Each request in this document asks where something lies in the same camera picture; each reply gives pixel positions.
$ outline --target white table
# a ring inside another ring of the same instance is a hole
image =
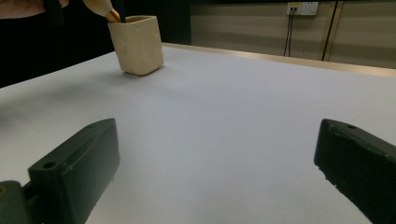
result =
[[[163,50],[146,77],[110,53],[0,89],[0,180],[27,183],[35,161],[115,118],[120,168],[87,223],[369,223],[313,163],[318,129],[337,119],[396,145],[396,78]]]

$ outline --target wall outlet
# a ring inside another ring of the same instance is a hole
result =
[[[301,7],[302,16],[315,16],[317,15],[319,2],[303,2]]]
[[[301,2],[290,2],[288,3],[288,10],[286,11],[286,15],[290,15],[291,11],[294,9],[293,15],[301,15]]]

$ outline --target ceramic cup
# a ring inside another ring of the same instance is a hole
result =
[[[132,16],[108,24],[122,71],[144,76],[163,65],[163,45],[155,16]]]

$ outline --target black cable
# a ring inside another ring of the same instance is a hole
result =
[[[287,36],[286,36],[285,50],[283,51],[283,56],[286,56],[286,49],[288,48],[289,32],[290,32],[290,22],[291,22],[291,12],[292,12],[292,11],[293,11],[293,8],[290,8],[289,25],[288,25],[288,34],[287,34]]]
[[[294,18],[295,11],[296,11],[296,9],[294,8],[293,11],[291,12],[290,37],[289,37],[289,57],[291,55],[291,34],[293,32],[293,18]]]
[[[334,11],[332,12],[332,21],[330,22],[329,31],[326,36],[326,43],[324,44],[324,50],[321,57],[321,60],[324,61],[324,57],[326,55],[327,46],[329,45],[330,34],[332,32],[332,23],[334,22],[335,12],[337,11],[338,1],[335,1]]]

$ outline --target screw hole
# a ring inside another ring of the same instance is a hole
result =
[[[7,192],[7,186],[0,186],[0,195],[5,194]]]
[[[50,169],[50,168],[54,167],[55,164],[56,164],[55,162],[50,161],[50,162],[45,163],[45,164],[43,165],[43,168],[44,168],[44,169]]]

